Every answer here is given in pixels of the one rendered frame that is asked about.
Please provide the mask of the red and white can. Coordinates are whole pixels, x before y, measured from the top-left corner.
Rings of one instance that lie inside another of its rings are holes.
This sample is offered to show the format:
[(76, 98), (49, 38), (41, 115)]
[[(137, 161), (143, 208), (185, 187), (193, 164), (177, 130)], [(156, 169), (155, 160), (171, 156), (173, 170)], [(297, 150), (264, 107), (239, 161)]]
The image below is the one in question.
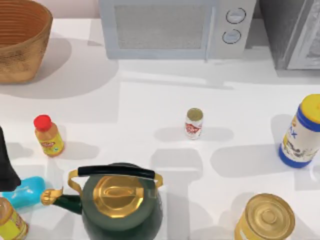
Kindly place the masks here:
[(184, 130), (186, 135), (192, 139), (196, 140), (200, 137), (203, 127), (204, 114), (199, 108), (190, 108), (187, 111)]

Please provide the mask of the pale microwave oven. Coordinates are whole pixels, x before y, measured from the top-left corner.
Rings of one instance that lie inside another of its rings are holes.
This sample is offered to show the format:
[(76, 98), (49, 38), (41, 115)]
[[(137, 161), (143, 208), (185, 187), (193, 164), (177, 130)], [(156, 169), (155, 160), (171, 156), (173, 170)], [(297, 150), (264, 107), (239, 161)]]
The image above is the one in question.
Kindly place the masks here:
[[(244, 52), (257, 0), (98, 0), (109, 59), (205, 60), (212, 7), (215, 21), (209, 60), (237, 59)], [(230, 24), (229, 10), (242, 8), (244, 21)], [(235, 44), (222, 40), (237, 29)]]

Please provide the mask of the green and gold kettle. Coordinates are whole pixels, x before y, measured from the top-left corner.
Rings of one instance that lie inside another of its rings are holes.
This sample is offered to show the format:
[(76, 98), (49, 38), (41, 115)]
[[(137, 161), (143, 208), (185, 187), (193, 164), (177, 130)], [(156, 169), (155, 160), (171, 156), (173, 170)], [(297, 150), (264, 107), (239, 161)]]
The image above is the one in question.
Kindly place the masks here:
[(82, 217), (90, 240), (154, 240), (163, 220), (159, 188), (163, 177), (126, 162), (80, 166), (68, 174), (68, 185), (46, 189), (41, 203)]

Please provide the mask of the round microwave knob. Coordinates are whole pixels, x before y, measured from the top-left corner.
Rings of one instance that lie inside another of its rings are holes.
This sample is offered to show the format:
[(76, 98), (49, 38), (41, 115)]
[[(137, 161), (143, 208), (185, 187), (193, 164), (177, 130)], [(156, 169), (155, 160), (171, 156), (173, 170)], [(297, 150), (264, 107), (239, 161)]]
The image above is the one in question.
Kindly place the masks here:
[(222, 40), (228, 45), (236, 44), (242, 37), (242, 34), (237, 29), (232, 29), (230, 31), (225, 31), (222, 35)]
[(246, 18), (246, 11), (243, 8), (231, 9), (226, 13), (226, 20), (233, 25), (240, 24)]

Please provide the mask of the yellow bottle with red cap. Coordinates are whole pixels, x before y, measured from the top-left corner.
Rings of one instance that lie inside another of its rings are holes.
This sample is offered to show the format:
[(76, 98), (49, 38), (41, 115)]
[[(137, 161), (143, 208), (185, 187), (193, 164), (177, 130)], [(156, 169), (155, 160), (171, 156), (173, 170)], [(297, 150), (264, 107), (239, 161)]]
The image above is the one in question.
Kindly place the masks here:
[(60, 135), (59, 129), (47, 114), (38, 115), (33, 120), (35, 136), (41, 148), (49, 157), (60, 155), (65, 147), (65, 143)]

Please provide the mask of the blue and yellow canister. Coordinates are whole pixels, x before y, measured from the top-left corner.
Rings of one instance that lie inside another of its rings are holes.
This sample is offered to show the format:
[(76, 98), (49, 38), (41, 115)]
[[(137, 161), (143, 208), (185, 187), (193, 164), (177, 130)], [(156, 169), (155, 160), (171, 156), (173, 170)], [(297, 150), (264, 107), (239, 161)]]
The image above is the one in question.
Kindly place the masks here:
[(320, 151), (320, 93), (306, 96), (279, 145), (278, 155), (292, 168), (304, 168)]

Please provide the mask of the gold tin can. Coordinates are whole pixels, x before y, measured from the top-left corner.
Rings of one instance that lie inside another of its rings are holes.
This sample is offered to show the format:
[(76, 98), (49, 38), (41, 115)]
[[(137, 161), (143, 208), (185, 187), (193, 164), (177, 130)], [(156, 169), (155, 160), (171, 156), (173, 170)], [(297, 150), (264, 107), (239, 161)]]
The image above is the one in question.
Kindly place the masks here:
[(295, 225), (295, 214), (284, 199), (260, 193), (247, 202), (235, 226), (233, 240), (286, 240)]

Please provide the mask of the light blue soap bar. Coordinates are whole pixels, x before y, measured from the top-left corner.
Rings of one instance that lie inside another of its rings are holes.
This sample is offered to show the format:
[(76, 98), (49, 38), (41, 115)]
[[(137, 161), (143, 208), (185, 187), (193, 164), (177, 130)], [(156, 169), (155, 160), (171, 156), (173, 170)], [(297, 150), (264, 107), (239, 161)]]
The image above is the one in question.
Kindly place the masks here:
[(45, 189), (45, 180), (40, 176), (32, 176), (23, 179), (14, 191), (1, 192), (1, 196), (7, 199), (14, 209), (21, 209), (40, 203)]

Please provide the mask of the brown woven basket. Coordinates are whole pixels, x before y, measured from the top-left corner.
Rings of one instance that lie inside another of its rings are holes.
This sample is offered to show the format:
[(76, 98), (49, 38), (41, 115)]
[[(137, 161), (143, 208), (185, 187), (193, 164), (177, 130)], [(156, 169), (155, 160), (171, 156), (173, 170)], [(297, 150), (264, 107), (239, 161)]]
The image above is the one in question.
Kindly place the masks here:
[(0, 0), (0, 84), (33, 80), (48, 46), (53, 15), (33, 0)]

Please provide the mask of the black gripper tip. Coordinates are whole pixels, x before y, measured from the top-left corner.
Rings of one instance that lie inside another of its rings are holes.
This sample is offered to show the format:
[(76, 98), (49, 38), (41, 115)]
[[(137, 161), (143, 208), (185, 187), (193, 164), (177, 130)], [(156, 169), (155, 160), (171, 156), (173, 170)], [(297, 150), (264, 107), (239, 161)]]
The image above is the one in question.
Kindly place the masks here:
[(4, 132), (0, 126), (0, 192), (12, 192), (21, 185), (21, 179), (11, 165)]

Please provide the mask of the yellow juice bottle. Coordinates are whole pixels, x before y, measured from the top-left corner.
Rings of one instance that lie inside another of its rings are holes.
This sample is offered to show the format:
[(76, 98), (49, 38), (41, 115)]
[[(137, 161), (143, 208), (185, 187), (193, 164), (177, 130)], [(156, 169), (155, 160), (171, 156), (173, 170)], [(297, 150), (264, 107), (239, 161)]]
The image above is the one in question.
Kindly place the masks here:
[(29, 225), (11, 203), (0, 197), (0, 240), (25, 240), (28, 231)]

